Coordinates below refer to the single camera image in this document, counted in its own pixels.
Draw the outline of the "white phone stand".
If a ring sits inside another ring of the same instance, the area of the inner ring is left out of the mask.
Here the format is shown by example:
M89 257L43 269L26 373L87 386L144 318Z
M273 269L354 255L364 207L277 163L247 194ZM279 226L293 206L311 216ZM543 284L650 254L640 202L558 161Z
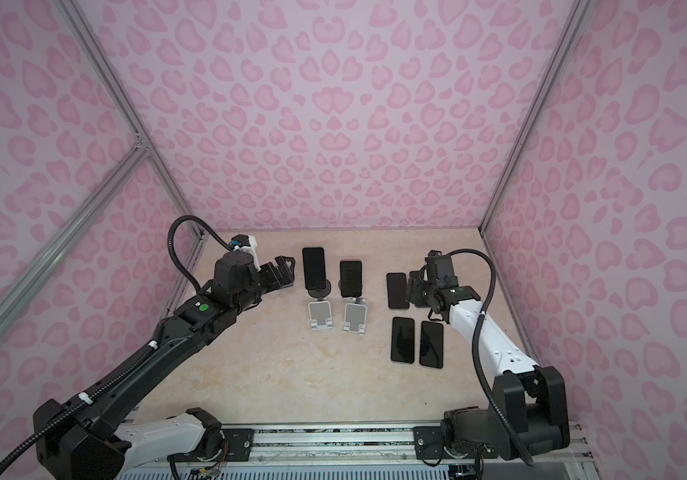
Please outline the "white phone stand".
M365 298L347 299L342 330L344 332L365 335L365 331L367 331L367 314L369 314L369 304L367 304Z
M333 328L332 309L328 300L315 300L308 304L310 326L312 330L329 330Z

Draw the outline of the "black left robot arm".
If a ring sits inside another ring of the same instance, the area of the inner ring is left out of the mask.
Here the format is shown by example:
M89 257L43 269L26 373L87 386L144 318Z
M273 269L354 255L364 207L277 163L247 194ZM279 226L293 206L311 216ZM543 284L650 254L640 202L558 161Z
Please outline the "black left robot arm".
M131 448L119 436L125 417L265 294L293 286L294 268L294 258L287 256L256 266L245 250L223 255L211 280L161 320L145 346L83 394L64 403L49 400L35 411L39 463L56 479L115 478Z

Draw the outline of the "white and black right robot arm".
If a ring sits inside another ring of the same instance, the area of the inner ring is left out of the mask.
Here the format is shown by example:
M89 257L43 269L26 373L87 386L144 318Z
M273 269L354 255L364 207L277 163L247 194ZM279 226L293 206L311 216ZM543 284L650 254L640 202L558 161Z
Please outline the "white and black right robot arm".
M447 456L485 457L485 450L503 460L521 460L563 450L571 444L567 388L554 367L528 356L491 317L497 270L487 254L467 249L489 268L489 287L479 295L463 286L453 259L459 250L433 250L409 279L410 304L429 308L427 318L451 326L471 346L473 372L487 408L449 410L441 420L441 451Z

